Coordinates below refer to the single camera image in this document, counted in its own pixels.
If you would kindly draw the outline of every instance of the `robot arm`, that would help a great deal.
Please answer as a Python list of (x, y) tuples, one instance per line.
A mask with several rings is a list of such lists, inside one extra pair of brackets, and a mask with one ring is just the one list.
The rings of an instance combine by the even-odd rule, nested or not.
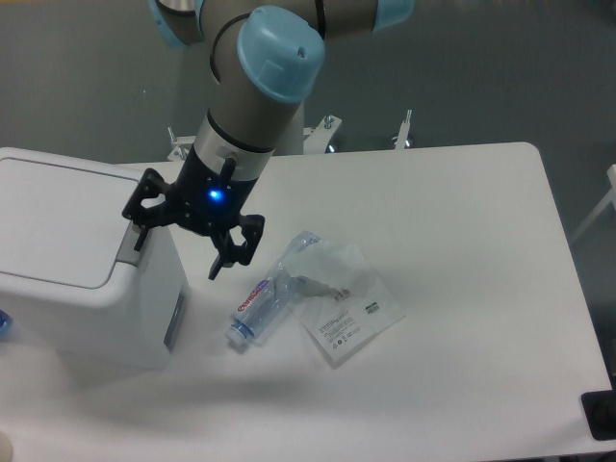
[[(177, 223), (212, 238), (210, 270), (248, 265), (265, 219), (241, 209), (324, 60), (325, 38), (400, 22), (414, 0), (149, 0), (167, 42), (206, 40), (219, 97), (196, 135), (173, 184), (155, 170), (143, 175), (123, 215), (141, 230)], [(144, 207), (145, 199), (165, 201)], [(236, 245), (229, 231), (242, 228)]]

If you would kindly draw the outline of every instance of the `blue light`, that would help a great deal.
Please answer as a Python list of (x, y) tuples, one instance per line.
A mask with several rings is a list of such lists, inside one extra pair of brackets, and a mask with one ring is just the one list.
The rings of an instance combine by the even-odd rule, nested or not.
[(214, 200), (215, 202), (222, 201), (222, 192), (218, 190), (211, 190), (209, 195), (210, 195), (210, 198)]

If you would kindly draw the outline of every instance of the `gray floor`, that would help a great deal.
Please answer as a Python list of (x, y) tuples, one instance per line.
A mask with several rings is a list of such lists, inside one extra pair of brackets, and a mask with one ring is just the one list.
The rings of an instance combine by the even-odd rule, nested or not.
[[(214, 95), (207, 50), (166, 48), (144, 0), (0, 4), (0, 146), (111, 163), (163, 160)], [(609, 1), (418, 0), (402, 26), (329, 43), (306, 122), (344, 120), (342, 150), (529, 141), (568, 234), (616, 164)], [(614, 223), (574, 248), (598, 329), (616, 336)]]

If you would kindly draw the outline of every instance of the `white box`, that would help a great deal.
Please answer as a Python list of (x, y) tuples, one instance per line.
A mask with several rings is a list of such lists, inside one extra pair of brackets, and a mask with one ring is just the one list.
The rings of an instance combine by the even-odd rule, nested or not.
[(167, 228), (121, 211), (141, 173), (0, 149), (0, 309), (60, 351), (160, 368), (188, 282)]

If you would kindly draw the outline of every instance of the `plastic water bottle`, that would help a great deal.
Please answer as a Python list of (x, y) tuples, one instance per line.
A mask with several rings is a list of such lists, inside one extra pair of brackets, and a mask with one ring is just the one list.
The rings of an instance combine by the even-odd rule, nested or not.
[(260, 339), (268, 327), (272, 326), (297, 288), (305, 285), (305, 280), (289, 275), (285, 270), (285, 260), (320, 240), (320, 237), (308, 231), (297, 235), (269, 269), (265, 279), (256, 285), (246, 301), (233, 312), (232, 324), (226, 333), (233, 347), (246, 347), (249, 341)]
[(0, 310), (0, 337), (6, 334), (11, 327), (13, 320), (4, 311)]

